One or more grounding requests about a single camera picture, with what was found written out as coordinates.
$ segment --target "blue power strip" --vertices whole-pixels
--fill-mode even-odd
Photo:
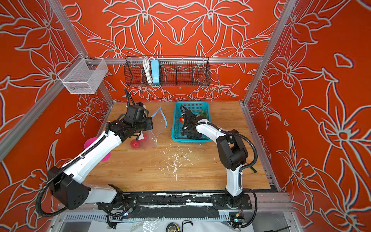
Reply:
[[[151,61],[151,70],[152,70],[152,81],[153,83],[158,83],[160,85],[160,75],[158,73],[158,61]]]

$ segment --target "black wire basket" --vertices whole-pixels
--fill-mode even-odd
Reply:
[[[143,68],[143,58],[159,62],[159,83],[148,83]],[[208,57],[200,56],[126,56],[125,83],[128,86],[208,86],[210,64]]]

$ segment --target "tape measure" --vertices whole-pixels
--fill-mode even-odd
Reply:
[[[172,222],[169,225],[167,225],[166,232],[180,232],[180,228],[177,224]]]

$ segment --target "white mesh basket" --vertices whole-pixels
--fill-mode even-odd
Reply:
[[[89,69],[84,59],[76,61],[76,66],[61,81],[72,94],[95,94],[108,67],[104,59],[96,69]]]

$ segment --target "red wall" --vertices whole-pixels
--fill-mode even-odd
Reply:
[[[371,4],[298,1],[249,102],[305,231],[369,231]]]
[[[47,1],[0,1],[0,139],[57,81],[77,54]],[[70,94],[53,100],[0,165],[0,231],[46,231],[50,218],[35,211],[46,173],[83,150],[95,137],[108,104],[95,95]],[[58,202],[48,191],[43,209]]]
[[[61,0],[91,57],[132,55],[262,56],[284,1]],[[122,65],[105,84],[113,99],[218,100],[244,97],[257,64],[213,65],[208,87],[127,87]]]

